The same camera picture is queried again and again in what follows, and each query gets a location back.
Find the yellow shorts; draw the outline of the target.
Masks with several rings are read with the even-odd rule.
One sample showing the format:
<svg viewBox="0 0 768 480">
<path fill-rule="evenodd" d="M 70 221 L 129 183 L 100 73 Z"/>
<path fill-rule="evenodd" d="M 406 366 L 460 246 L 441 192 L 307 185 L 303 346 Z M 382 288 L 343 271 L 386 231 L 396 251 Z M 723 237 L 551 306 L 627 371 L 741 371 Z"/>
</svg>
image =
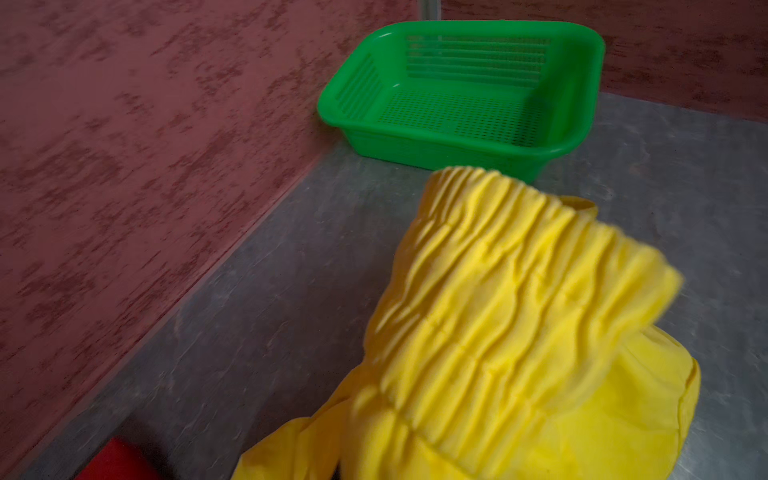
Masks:
<svg viewBox="0 0 768 480">
<path fill-rule="evenodd" d="M 665 479 L 701 385 L 657 325 L 682 283 L 588 201 L 496 171 L 437 171 L 362 362 L 233 475 Z"/>
</svg>

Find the red shorts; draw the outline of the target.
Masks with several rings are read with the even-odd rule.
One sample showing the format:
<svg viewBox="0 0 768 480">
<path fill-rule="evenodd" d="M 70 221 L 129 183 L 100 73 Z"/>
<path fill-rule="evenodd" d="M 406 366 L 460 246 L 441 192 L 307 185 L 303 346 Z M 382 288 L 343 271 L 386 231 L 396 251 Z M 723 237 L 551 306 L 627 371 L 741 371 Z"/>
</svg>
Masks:
<svg viewBox="0 0 768 480">
<path fill-rule="evenodd" d="M 112 438 L 75 476 L 75 480 L 161 480 L 163 476 L 138 447 Z"/>
</svg>

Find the green plastic basket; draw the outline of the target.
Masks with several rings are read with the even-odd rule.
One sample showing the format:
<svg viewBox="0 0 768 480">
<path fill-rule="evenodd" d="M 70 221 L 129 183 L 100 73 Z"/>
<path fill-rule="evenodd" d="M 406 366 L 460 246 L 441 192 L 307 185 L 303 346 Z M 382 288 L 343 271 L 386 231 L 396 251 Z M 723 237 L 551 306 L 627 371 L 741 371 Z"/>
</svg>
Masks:
<svg viewBox="0 0 768 480">
<path fill-rule="evenodd" d="M 587 138 L 606 45 L 557 21 L 411 21 L 366 37 L 319 97 L 361 156 L 534 181 Z"/>
</svg>

